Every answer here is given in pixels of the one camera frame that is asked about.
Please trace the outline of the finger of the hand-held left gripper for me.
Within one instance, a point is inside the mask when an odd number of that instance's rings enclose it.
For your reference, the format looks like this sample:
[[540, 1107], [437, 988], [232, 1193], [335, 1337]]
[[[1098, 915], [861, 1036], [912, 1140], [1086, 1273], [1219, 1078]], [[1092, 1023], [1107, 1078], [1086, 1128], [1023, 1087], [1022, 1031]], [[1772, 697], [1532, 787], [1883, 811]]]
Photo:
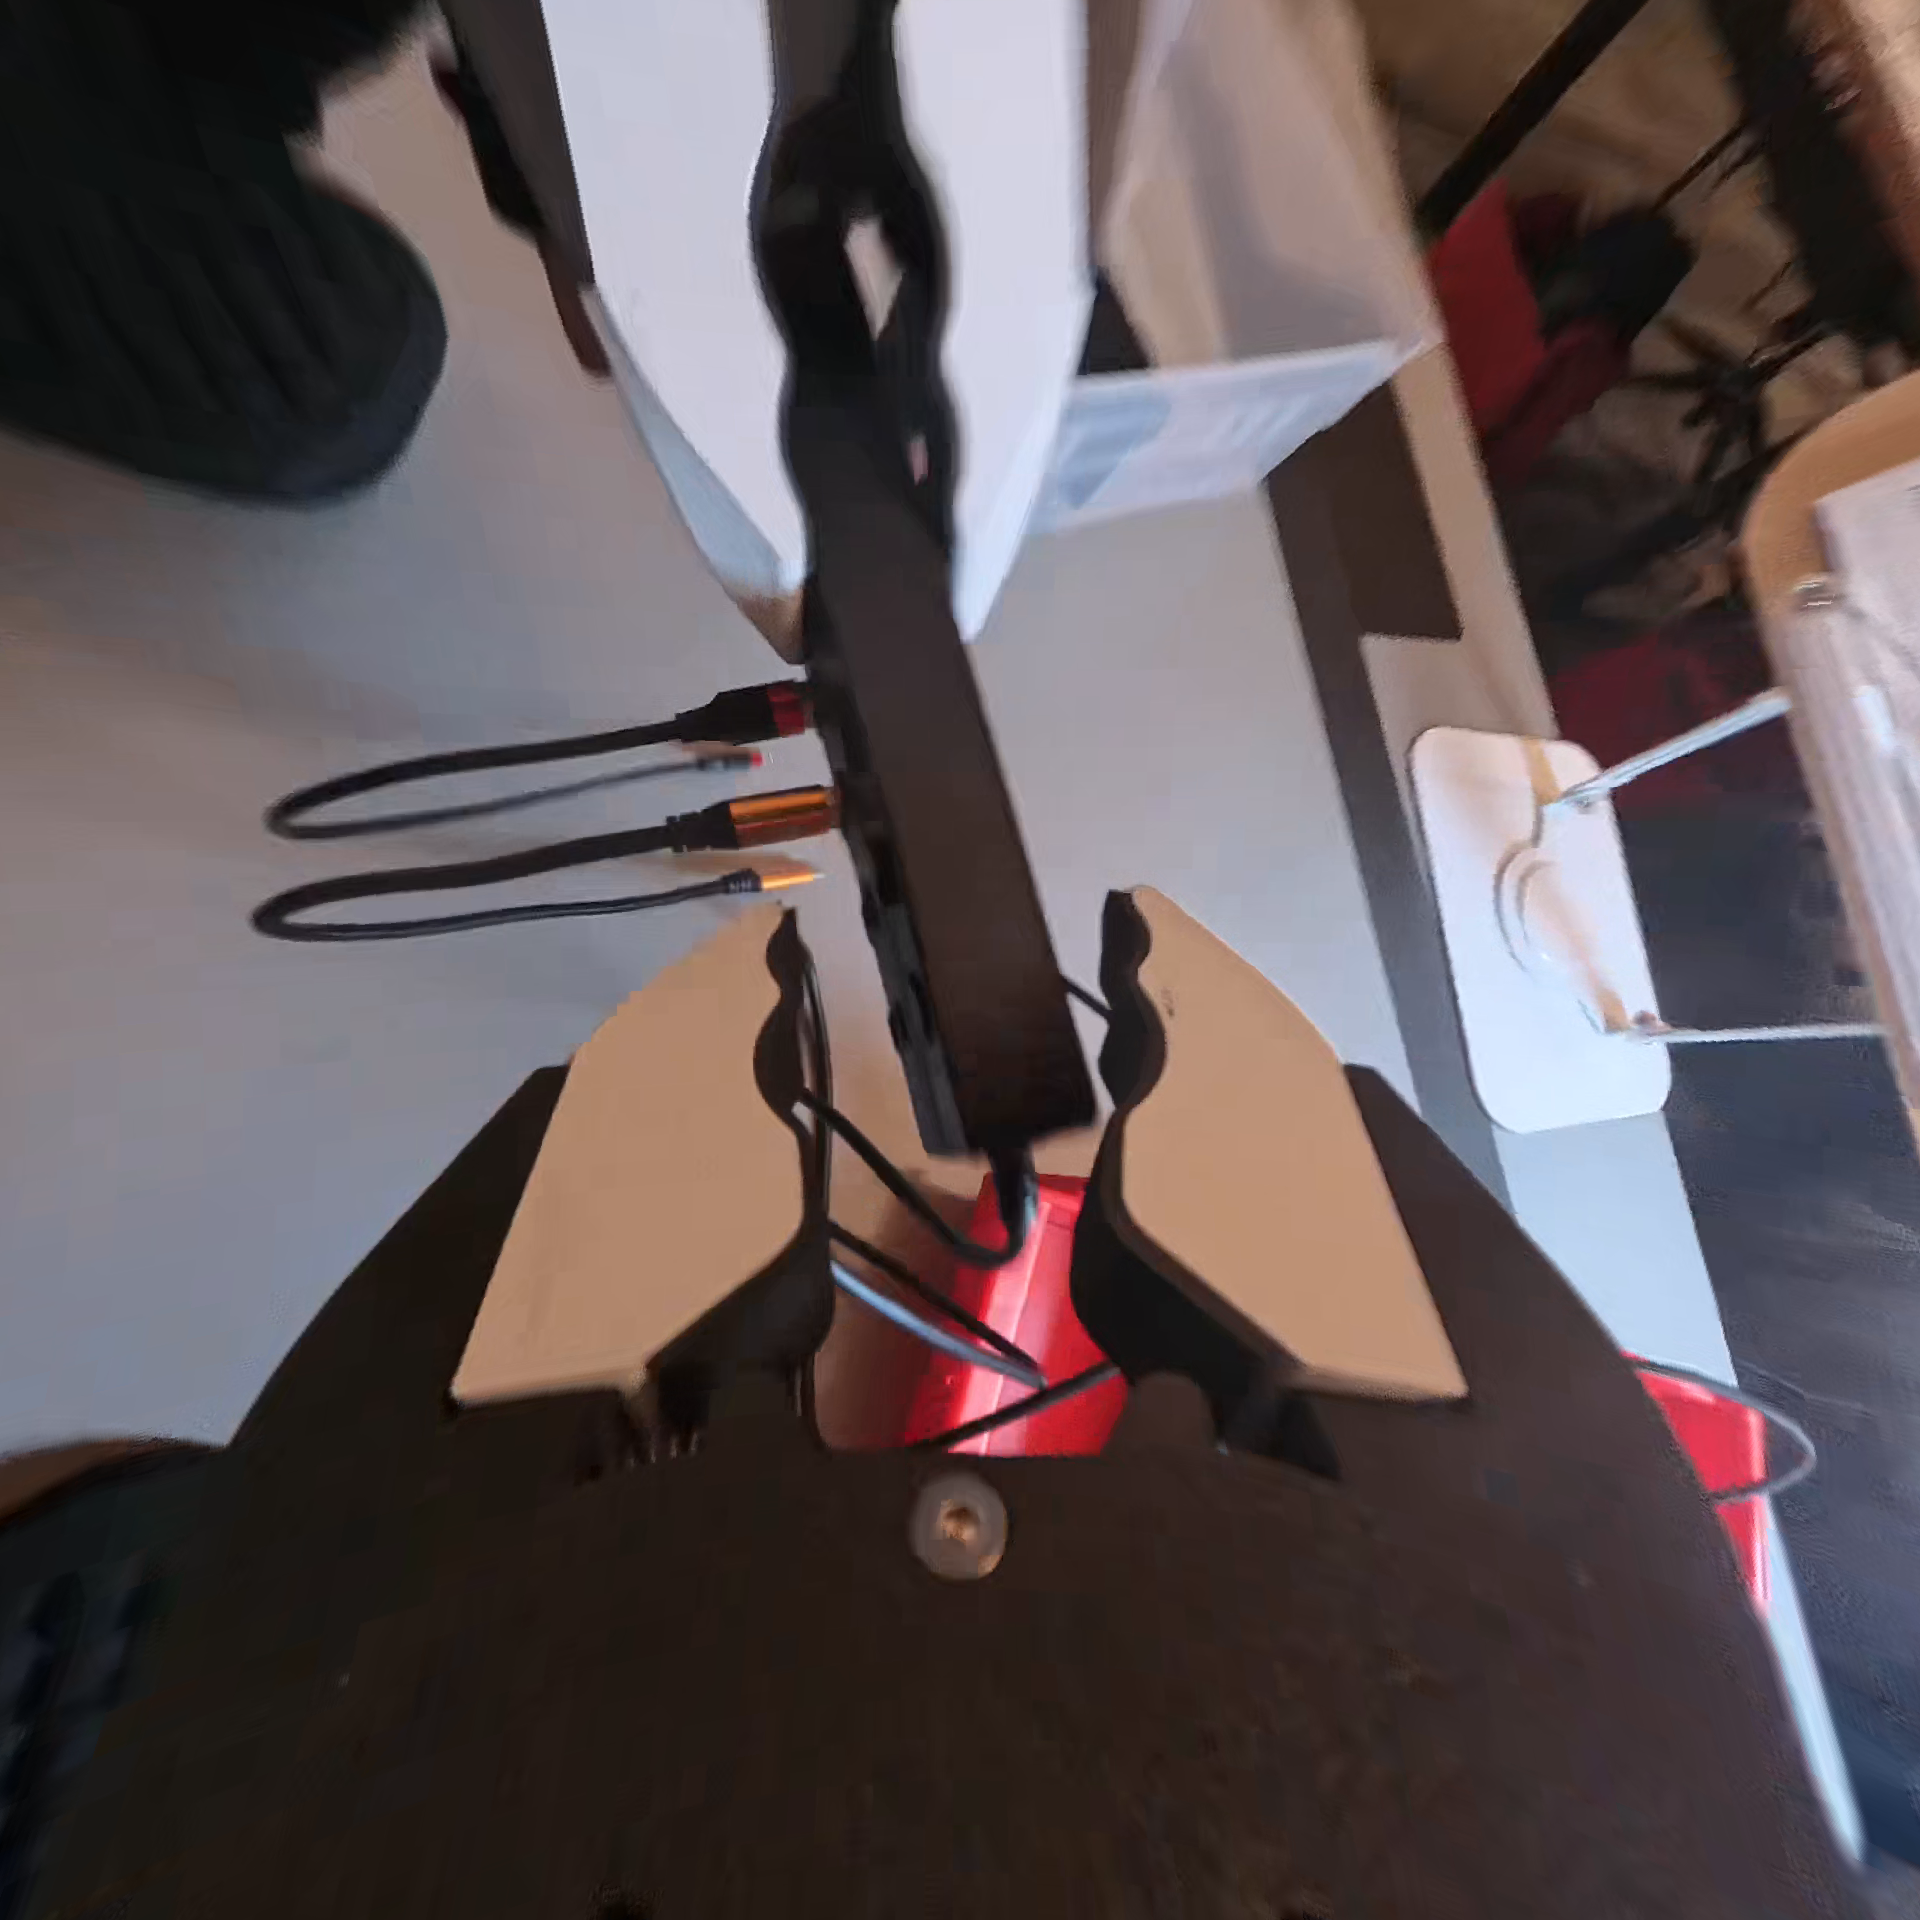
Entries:
[[941, 233], [937, 378], [953, 416], [953, 615], [974, 645], [1033, 530], [1111, 509], [1156, 436], [1144, 372], [1098, 292], [1098, 216], [1139, 54], [1131, 0], [908, 0], [904, 136]]
[[806, 538], [779, 445], [786, 345], [758, 275], [762, 156], [818, 109], [856, 3], [553, 0], [592, 327], [697, 557], [801, 661]]

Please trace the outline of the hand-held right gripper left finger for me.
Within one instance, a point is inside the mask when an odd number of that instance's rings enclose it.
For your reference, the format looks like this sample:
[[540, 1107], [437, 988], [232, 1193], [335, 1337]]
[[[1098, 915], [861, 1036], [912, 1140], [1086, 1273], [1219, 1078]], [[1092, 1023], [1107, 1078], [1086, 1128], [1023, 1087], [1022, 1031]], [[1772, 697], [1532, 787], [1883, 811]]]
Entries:
[[825, 1176], [801, 1119], [810, 955], [758, 905], [571, 1055], [448, 1372], [462, 1414], [613, 1393], [691, 1445], [762, 1400], [810, 1429]]

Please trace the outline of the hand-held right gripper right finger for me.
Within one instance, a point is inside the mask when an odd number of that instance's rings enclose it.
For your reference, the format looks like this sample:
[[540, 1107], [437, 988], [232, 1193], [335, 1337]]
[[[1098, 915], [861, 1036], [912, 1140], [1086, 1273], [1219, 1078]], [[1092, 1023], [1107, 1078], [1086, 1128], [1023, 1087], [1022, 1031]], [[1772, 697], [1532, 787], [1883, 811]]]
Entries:
[[1111, 1100], [1070, 1308], [1137, 1386], [1267, 1451], [1304, 1400], [1462, 1409], [1442, 1308], [1322, 1024], [1156, 884], [1098, 923]]

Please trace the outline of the red plastic bin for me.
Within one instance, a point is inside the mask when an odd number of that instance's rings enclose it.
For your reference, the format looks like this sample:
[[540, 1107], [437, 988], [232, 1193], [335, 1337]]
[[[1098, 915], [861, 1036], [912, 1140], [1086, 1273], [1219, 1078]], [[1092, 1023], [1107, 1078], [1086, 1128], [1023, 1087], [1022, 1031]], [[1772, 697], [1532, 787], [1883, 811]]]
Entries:
[[[884, 1327], [830, 1393], [830, 1420], [847, 1445], [908, 1445], [947, 1429], [1001, 1417], [1022, 1393], [1041, 1393], [1098, 1368], [1098, 1344], [1070, 1308], [1070, 1246], [1081, 1209], [1078, 1176], [1041, 1176], [1033, 1231], [1016, 1263], [963, 1269], [941, 1246], [912, 1273], [901, 1252], [830, 1232], [841, 1263], [841, 1308]], [[1708, 1372], [1685, 1372], [1627, 1356], [1646, 1393], [1679, 1436], [1704, 1481], [1717, 1523], [1734, 1555], [1744, 1597], [1772, 1611], [1772, 1503], [1761, 1493], [1764, 1414]]]

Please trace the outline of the clear plastic bin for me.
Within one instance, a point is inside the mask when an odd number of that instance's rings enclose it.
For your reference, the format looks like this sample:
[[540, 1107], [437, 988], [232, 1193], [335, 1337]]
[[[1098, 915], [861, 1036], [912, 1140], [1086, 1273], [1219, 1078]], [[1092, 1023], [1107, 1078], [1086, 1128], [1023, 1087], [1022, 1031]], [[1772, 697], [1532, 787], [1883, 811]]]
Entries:
[[1030, 530], [1258, 487], [1436, 345], [1355, 3], [1086, 3], [1098, 301]]

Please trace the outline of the black usb hub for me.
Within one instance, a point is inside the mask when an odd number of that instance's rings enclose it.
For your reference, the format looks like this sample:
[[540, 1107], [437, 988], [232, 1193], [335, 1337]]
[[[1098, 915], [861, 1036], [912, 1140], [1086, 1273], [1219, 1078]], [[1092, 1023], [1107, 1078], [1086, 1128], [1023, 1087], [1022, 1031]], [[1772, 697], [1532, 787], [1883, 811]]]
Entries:
[[1092, 1123], [1022, 819], [947, 607], [947, 551], [861, 407], [796, 400], [801, 671], [867, 945], [933, 1156], [1001, 1162]]

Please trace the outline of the person's left forearm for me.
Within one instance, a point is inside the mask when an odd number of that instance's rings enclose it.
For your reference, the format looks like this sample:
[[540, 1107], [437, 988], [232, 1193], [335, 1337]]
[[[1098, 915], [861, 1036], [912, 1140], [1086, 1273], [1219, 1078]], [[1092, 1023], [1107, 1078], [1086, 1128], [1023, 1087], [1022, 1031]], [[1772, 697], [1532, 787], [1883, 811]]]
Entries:
[[415, 36], [415, 0], [10, 0], [3, 196], [275, 177], [344, 84]]

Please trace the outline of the white poster stand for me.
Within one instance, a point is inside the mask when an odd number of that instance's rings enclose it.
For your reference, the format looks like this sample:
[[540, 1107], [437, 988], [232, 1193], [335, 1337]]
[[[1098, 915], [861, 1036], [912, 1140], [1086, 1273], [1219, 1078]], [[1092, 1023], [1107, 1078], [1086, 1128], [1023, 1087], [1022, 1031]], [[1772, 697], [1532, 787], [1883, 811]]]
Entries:
[[1679, 1052], [1865, 1046], [1883, 1023], [1672, 1024], [1614, 794], [1790, 715], [1772, 689], [1612, 767], [1573, 741], [1420, 729], [1406, 748], [1475, 1101], [1510, 1136], [1653, 1119]]

